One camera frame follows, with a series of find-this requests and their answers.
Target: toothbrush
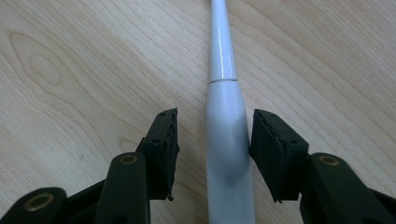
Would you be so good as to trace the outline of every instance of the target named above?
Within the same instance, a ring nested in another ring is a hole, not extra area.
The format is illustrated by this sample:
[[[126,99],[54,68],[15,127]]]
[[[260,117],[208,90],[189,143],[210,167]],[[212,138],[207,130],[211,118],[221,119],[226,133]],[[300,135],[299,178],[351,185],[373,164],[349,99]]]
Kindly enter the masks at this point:
[[[212,0],[210,65],[205,124],[209,223],[255,223],[247,118],[225,0]]]

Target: wooden table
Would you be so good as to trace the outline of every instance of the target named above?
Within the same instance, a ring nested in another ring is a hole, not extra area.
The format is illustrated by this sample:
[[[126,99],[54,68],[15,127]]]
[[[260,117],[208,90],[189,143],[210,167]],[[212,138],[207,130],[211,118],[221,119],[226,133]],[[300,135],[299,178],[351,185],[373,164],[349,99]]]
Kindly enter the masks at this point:
[[[229,0],[249,129],[277,113],[310,152],[345,159],[396,196],[396,3]],[[0,2],[0,215],[22,195],[72,195],[178,107],[175,200],[152,223],[207,223],[205,95],[210,1]],[[254,165],[257,223],[301,223]]]

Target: light wood tabletop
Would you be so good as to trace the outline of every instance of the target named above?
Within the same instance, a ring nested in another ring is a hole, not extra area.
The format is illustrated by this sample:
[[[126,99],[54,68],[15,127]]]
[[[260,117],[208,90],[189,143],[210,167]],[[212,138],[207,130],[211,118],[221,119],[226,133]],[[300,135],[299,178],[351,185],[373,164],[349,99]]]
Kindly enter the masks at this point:
[[[396,197],[396,2],[228,0],[251,132],[277,113],[310,152]],[[0,216],[24,194],[73,195],[178,108],[173,202],[152,223],[207,223],[209,0],[0,1]],[[302,223],[252,163],[257,223]]]

